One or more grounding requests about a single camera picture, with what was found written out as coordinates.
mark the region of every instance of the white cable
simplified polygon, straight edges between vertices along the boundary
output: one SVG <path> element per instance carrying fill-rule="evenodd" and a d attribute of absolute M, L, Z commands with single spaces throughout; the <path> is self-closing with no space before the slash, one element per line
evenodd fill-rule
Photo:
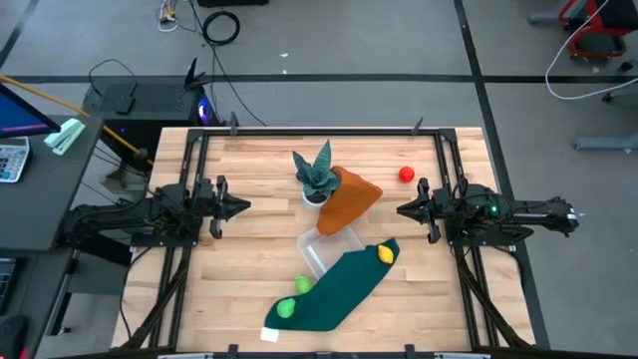
<path fill-rule="evenodd" d="M 572 101 L 572 100 L 581 100 L 581 99 L 585 99 L 591 96 L 596 96 L 596 95 L 600 95 L 600 94 L 604 94 L 610 91 L 614 91 L 614 90 L 618 90 L 618 89 L 622 89 L 624 87 L 627 87 L 631 84 L 635 84 L 638 82 L 638 78 L 633 79 L 627 83 L 624 83 L 622 85 L 618 85 L 618 86 L 614 86 L 611 87 L 609 89 L 604 89 L 604 90 L 599 90 L 596 92 L 592 92 L 590 94 L 585 94 L 585 95 L 580 95 L 580 96 L 571 96 L 571 97 L 567 97 L 567 96 L 560 96 L 558 94 L 556 94 L 552 89 L 551 86 L 549 85 L 549 72 L 551 71 L 551 69 L 554 67 L 554 65 L 556 64 L 556 61 L 558 60 L 558 58 L 560 57 L 560 54 L 562 54 L 563 50 L 565 50 L 565 47 L 567 47 L 567 44 L 569 44 L 569 42 L 571 41 L 571 39 L 574 38 L 574 36 L 576 36 L 576 34 L 578 34 L 580 32 L 580 30 L 582 30 L 585 26 L 589 25 L 589 19 L 595 17 L 596 15 L 598 15 L 598 13 L 600 12 L 600 10 L 602 10 L 607 3 L 609 2 L 609 0 L 605 1 L 599 8 L 598 10 L 596 10 L 595 13 L 593 13 L 593 15 L 591 15 L 590 18 L 585 19 L 585 22 L 578 28 L 578 30 L 574 31 L 573 34 L 571 34 L 571 36 L 567 39 L 567 41 L 565 41 L 565 43 L 562 45 L 562 47 L 560 48 L 560 50 L 558 50 L 558 54 L 556 54 L 556 57 L 554 58 L 554 60 L 551 62 L 551 65 L 549 65 L 549 68 L 547 68 L 547 72 L 545 73 L 545 84 L 547 85 L 547 90 L 549 90 L 549 93 L 551 93 L 551 95 L 553 95 L 553 97 L 555 97 L 556 99 L 560 99 L 560 100 L 566 100 L 566 101 Z"/>
<path fill-rule="evenodd" d="M 177 19 L 173 18 L 172 16 L 170 16 L 168 14 L 167 11 L 167 5 L 166 5 L 166 1 L 165 0 L 161 0 L 161 6 L 158 9 L 158 30 L 162 31 L 162 32 L 171 32 L 176 30 L 179 27 L 179 23 L 177 22 Z M 171 27 L 170 29 L 163 29 L 161 27 L 161 20 L 162 19 L 166 19 L 169 22 L 173 22 L 175 23 L 175 26 Z"/>

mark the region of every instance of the red ball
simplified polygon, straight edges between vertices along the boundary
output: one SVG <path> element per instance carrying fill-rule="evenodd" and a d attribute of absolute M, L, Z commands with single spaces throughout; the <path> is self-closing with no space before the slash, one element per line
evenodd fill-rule
<path fill-rule="evenodd" d="M 407 183 L 415 178 L 415 171 L 412 168 L 404 167 L 399 170 L 399 180 Z"/>

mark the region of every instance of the blue light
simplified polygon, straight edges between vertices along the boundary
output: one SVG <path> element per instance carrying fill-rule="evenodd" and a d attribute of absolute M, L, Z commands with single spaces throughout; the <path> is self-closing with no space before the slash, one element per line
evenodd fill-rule
<path fill-rule="evenodd" d="M 210 126 L 210 104 L 206 96 L 203 96 L 197 104 L 197 114 L 203 125 Z"/>

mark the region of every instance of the white tag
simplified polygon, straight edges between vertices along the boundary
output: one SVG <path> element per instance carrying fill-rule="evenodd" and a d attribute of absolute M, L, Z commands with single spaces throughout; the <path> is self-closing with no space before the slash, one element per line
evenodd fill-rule
<path fill-rule="evenodd" d="M 261 328 L 261 340 L 276 343 L 279 339 L 279 329 Z"/>

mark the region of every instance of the concrete floor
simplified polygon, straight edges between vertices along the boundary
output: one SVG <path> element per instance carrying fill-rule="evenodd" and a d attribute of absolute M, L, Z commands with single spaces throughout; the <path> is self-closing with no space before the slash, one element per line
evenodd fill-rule
<path fill-rule="evenodd" d="M 554 0 L 464 0 L 478 63 L 484 75 L 542 76 L 567 34 L 559 27 L 530 27 L 529 11 L 555 9 Z M 86 76 L 98 62 L 116 58 L 137 75 L 182 75 L 193 57 L 210 72 L 212 57 L 201 38 L 183 30 L 158 31 L 159 0 L 39 0 L 0 73 L 9 76 Z M 0 2 L 0 46 L 25 19 L 22 0 Z M 219 48 L 230 75 L 420 74 L 467 76 L 459 83 L 243 82 L 236 90 L 268 125 L 483 127 L 479 97 L 454 1 L 450 0 L 273 0 L 264 7 L 228 8 L 242 22 L 236 42 Z M 199 8 L 200 16 L 212 10 Z M 188 4 L 177 17 L 192 27 Z M 227 33 L 230 24 L 215 24 Z M 638 38 L 627 39 L 632 56 Z M 596 77 L 607 66 L 572 62 L 563 55 L 553 74 Z M 122 75 L 115 65 L 98 75 Z M 77 84 L 35 87 L 81 104 L 88 88 Z M 605 84 L 557 85 L 561 94 L 581 94 Z M 551 347 L 606 353 L 638 353 L 638 245 L 635 179 L 638 159 L 622 151 L 577 153 L 578 136 L 638 132 L 632 98 L 613 105 L 594 97 L 579 102 L 552 98 L 541 84 L 486 85 L 500 144 L 517 198 L 560 194 L 573 203 L 581 227 L 568 239 L 538 230 L 526 241 Z M 254 121 L 227 84 L 215 85 L 220 114 Z M 47 114 L 63 108 L 25 95 Z M 100 164 L 86 178 L 100 191 Z M 105 200 L 89 190 L 77 202 Z M 117 316 L 117 296 L 74 298 L 67 322 L 76 332 L 46 338 L 39 357 L 108 349 Z"/>

